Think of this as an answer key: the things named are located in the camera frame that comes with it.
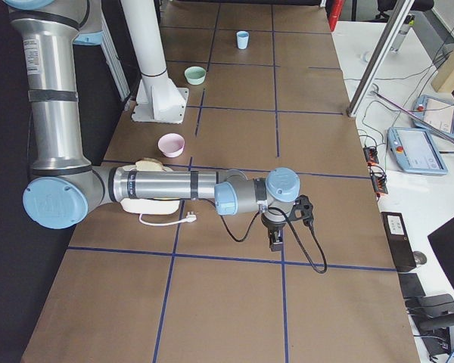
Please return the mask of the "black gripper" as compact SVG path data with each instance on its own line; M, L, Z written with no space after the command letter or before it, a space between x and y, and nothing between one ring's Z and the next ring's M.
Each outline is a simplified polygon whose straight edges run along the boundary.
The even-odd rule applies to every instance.
M269 248L272 252L284 248L283 227L286 224L285 213L281 209L269 209L262 214L262 223L267 228Z

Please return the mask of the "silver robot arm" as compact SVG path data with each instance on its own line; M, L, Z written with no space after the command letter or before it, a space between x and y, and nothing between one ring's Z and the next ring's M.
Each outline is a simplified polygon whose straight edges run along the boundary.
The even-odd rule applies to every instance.
M99 1L10 1L11 25L21 34L36 133L37 158L23 193L28 216L50 229L69 228L106 203L129 212L170 214L179 200L208 200L220 216L252 212L266 226L269 246L295 218L300 180L288 168L265 178L243 172L177 172L152 162L94 167L82 152L73 58L75 44L102 40Z

